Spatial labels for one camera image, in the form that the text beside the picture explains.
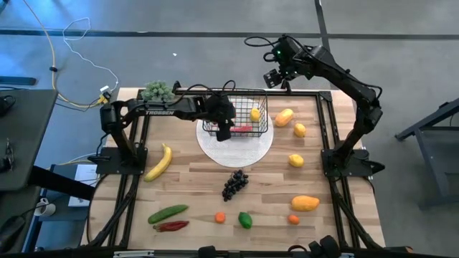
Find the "yellow banana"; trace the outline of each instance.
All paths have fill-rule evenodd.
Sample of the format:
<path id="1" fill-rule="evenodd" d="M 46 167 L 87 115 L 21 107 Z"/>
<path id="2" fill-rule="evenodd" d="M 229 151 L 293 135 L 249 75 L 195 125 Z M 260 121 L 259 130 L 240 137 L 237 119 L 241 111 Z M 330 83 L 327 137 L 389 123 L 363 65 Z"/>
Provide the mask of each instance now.
<path id="1" fill-rule="evenodd" d="M 163 149 L 164 149 L 164 156 L 159 161 L 158 165 L 156 165 L 153 169 L 148 172 L 143 180 L 145 182 L 151 182 L 155 178 L 157 178 L 159 175 L 161 175 L 166 168 L 169 166 L 171 160 L 172 160 L 172 149 L 170 147 L 167 147 L 166 144 L 163 143 Z"/>

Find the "wooden tabletop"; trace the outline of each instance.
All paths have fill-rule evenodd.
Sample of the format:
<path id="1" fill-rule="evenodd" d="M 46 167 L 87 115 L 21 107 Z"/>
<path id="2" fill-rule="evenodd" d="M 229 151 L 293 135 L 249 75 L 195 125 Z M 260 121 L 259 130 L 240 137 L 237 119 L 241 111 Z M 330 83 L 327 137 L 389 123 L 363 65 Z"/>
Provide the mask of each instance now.
<path id="1" fill-rule="evenodd" d="M 137 92 L 138 88 L 121 88 L 118 99 L 134 98 Z M 339 134 L 344 137 L 354 124 L 353 104 L 341 91 L 332 91 L 332 95 Z M 323 106 L 329 125 L 327 109 Z M 250 176 L 250 182 L 228 202 L 223 202 L 221 192 L 234 169 L 216 164 L 203 153 L 196 139 L 196 122 L 174 117 L 151 117 L 146 141 L 146 171 L 150 171 L 161 160 L 162 143 L 172 148 L 173 158 L 159 178 L 150 183 L 141 180 L 139 184 L 129 249 L 196 250 L 214 245 L 221 250 L 286 251 L 293 244 L 307 246 L 328 234 L 336 238 L 330 188 L 321 165 L 320 150 L 323 146 L 315 99 L 269 97 L 268 107 L 272 119 L 283 109 L 292 109 L 295 112 L 293 122 L 283 128 L 275 127 L 273 144 L 266 156 L 244 168 Z M 306 126 L 305 138 L 294 136 L 295 122 Z M 115 146 L 113 139 L 108 139 L 107 145 Z M 294 168 L 288 164 L 288 156 L 294 153 L 303 156 L 306 162 L 304 167 Z M 110 175 L 95 192 L 90 210 L 91 239 L 113 213 L 119 180 L 120 176 Z M 374 240 L 384 246 L 371 186 L 362 178 L 349 178 L 349 188 L 357 218 Z M 321 204 L 311 212 L 292 211 L 290 201 L 297 195 L 318 197 Z M 189 220 L 190 224 L 179 231 L 157 233 L 147 223 L 147 218 L 160 209 L 176 204 L 187 204 L 189 208 L 165 221 Z M 214 215 L 218 211 L 226 213 L 225 224 L 214 223 Z M 251 229 L 240 226 L 237 216 L 241 211 L 251 215 Z M 299 216 L 300 224 L 290 225 L 287 222 L 289 214 Z M 121 238 L 124 219 L 125 215 L 120 220 L 117 243 Z M 344 227 L 346 240 L 350 243 L 346 219 Z"/>

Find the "paper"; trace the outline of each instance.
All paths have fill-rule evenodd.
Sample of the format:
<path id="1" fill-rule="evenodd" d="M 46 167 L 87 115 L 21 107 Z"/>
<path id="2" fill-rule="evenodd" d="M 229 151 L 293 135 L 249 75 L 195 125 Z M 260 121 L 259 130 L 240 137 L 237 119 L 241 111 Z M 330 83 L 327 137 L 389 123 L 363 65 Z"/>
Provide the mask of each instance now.
<path id="1" fill-rule="evenodd" d="M 76 181 L 82 181 L 81 183 L 86 183 L 87 185 L 94 186 L 97 182 L 98 175 L 95 173 L 97 169 L 95 164 L 85 164 L 77 166 L 77 173 L 75 174 Z M 69 207 L 85 207 L 89 206 L 89 201 L 81 198 L 71 196 L 69 199 Z"/>

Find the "red chili pepper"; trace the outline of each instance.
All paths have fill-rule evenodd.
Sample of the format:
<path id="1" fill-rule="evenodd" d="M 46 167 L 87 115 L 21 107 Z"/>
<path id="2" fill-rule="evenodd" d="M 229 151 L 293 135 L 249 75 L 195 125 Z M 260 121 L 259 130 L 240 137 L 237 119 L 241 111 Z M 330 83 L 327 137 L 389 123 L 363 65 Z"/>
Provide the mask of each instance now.
<path id="1" fill-rule="evenodd" d="M 182 227 L 188 225 L 189 221 L 174 221 L 174 222 L 167 222 L 153 226 L 157 232 L 164 232 L 164 231 L 177 231 Z"/>
<path id="2" fill-rule="evenodd" d="M 239 127 L 232 127 L 229 129 L 231 132 L 235 133 L 246 133 L 252 132 L 252 126 L 239 126 Z"/>

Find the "concrete floor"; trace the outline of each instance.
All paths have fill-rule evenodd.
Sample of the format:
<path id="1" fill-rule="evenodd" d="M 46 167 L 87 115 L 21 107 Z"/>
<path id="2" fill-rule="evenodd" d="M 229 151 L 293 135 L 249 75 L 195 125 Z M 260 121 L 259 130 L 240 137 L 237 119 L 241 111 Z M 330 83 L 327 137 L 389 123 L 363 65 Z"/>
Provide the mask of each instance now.
<path id="1" fill-rule="evenodd" d="M 29 0 L 46 28 L 63 29 L 88 16 L 93 29 L 124 32 L 290 32 L 320 33 L 314 0 Z M 332 34 L 458 34 L 455 0 L 322 0 L 328 33 Z M 84 29 L 83 22 L 73 29 Z M 0 14 L 0 29 L 39 29 L 22 1 L 11 1 Z M 51 88 L 51 54 L 43 36 L 0 36 L 1 74 L 36 77 L 34 88 Z M 112 69 L 121 87 L 151 80 L 219 87 L 236 80 L 238 87 L 265 87 L 262 75 L 275 65 L 264 63 L 269 49 L 246 47 L 243 38 L 229 37 L 86 37 L 75 49 L 98 65 Z M 76 102 L 90 102 L 114 79 L 96 69 L 52 37 L 59 89 Z M 301 39 L 321 44 L 321 39 Z M 459 246 L 458 205 L 420 211 L 417 203 L 433 197 L 414 138 L 403 143 L 393 135 L 459 95 L 455 73 L 457 41 L 339 40 L 329 44 L 336 61 L 363 82 L 384 88 L 384 116 L 364 138 L 372 160 L 386 165 L 374 179 L 376 199 L 387 246 L 408 245 L 416 252 L 456 257 Z M 330 89 L 327 81 L 298 78 L 295 88 Z M 37 165 L 48 167 L 92 153 L 103 134 L 98 110 L 79 113 L 56 107 Z M 80 236 L 53 245 L 49 236 L 39 244 L 62 248 Z"/>

